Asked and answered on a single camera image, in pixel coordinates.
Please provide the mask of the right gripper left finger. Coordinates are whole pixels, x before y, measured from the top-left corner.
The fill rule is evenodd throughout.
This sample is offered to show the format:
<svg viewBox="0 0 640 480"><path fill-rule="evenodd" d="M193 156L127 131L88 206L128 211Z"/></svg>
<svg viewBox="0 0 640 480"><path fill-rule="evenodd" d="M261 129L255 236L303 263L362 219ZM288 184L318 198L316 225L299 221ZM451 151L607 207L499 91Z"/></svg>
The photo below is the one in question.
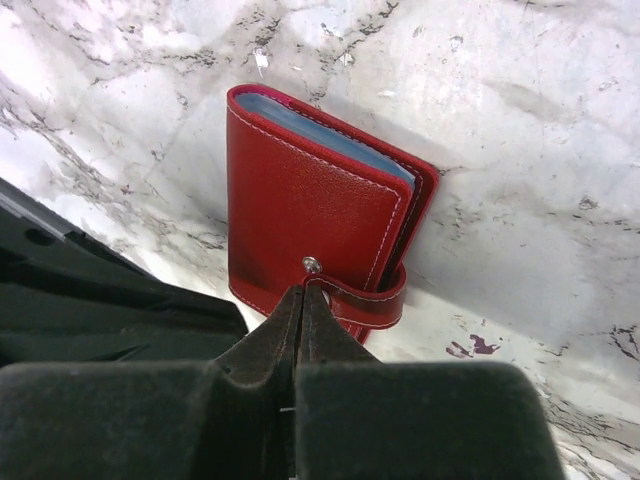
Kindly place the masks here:
<svg viewBox="0 0 640 480"><path fill-rule="evenodd" d="M302 298L213 359L1 364L2 477L292 477Z"/></svg>

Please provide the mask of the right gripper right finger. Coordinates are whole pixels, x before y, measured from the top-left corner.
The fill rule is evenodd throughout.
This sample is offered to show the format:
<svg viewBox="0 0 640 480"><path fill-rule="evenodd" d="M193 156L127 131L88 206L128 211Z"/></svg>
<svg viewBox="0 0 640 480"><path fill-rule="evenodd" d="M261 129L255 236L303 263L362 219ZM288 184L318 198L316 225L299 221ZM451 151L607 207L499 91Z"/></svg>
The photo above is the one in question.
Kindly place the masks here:
<svg viewBox="0 0 640 480"><path fill-rule="evenodd" d="M303 296L295 374L301 479L560 479L539 395L498 362L385 364L321 289Z"/></svg>

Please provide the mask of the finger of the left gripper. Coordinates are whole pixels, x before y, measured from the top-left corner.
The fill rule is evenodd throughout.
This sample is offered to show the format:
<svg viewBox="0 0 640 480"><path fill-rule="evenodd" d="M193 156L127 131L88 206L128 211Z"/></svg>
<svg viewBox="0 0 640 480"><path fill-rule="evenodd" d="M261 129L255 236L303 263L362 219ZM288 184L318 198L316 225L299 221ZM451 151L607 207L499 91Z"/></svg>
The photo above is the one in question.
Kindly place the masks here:
<svg viewBox="0 0 640 480"><path fill-rule="evenodd" d="M248 327L227 300L160 281L1 183L1 364L208 360Z"/></svg>

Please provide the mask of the red card holder wallet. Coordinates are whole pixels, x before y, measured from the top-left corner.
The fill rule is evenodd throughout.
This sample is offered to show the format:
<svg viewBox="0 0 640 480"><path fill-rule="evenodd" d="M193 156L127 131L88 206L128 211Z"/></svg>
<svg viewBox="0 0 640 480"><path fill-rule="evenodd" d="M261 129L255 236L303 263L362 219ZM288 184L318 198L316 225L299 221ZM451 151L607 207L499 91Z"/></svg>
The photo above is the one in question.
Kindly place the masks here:
<svg viewBox="0 0 640 480"><path fill-rule="evenodd" d="M269 315L316 286L358 341L403 312L403 265L439 186L430 163L261 84L227 94L228 271Z"/></svg>

